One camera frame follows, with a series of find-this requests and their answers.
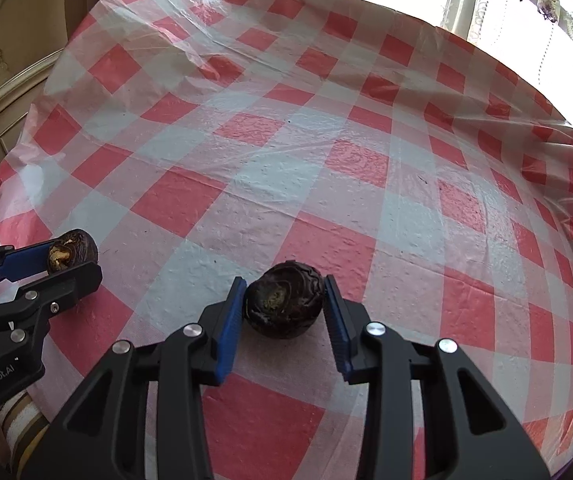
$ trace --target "peeled water chestnut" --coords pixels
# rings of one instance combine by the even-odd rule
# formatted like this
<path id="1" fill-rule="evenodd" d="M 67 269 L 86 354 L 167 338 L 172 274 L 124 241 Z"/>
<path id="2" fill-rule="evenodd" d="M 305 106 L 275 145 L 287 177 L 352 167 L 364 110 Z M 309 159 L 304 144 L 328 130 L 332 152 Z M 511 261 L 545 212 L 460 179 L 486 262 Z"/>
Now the peeled water chestnut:
<path id="1" fill-rule="evenodd" d="M 244 317 L 262 335 L 303 334 L 322 309 L 324 284 L 314 267 L 289 260 L 268 269 L 244 294 Z"/>
<path id="2" fill-rule="evenodd" d="M 98 262 L 98 246 L 86 231 L 73 229 L 51 244 L 46 270 L 53 274 L 83 262 Z"/>

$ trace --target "metal screw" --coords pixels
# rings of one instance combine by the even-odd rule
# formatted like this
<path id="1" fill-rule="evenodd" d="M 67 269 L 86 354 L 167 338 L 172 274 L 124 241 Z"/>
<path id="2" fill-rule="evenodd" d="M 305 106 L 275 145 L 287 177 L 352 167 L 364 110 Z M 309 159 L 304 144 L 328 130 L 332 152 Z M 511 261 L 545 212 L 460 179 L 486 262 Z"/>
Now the metal screw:
<path id="1" fill-rule="evenodd" d="M 124 339 L 116 341 L 113 343 L 111 350 L 116 354 L 126 354 L 131 349 L 131 343 L 125 341 Z"/>
<path id="2" fill-rule="evenodd" d="M 366 325 L 366 331 L 371 335 L 380 336 L 386 332 L 386 327 L 382 323 L 374 321 Z"/>
<path id="3" fill-rule="evenodd" d="M 22 343 L 25 337 L 26 332 L 24 332 L 21 328 L 16 328 L 13 332 L 10 333 L 10 340 L 14 343 Z"/>
<path id="4" fill-rule="evenodd" d="M 190 325 L 186 325 L 182 329 L 182 332 L 189 337 L 198 337 L 202 333 L 202 327 L 197 323 L 191 323 Z"/>
<path id="5" fill-rule="evenodd" d="M 457 343 L 452 339 L 441 339 L 437 346 L 439 346 L 442 352 L 446 352 L 447 354 L 452 354 L 457 350 Z"/>

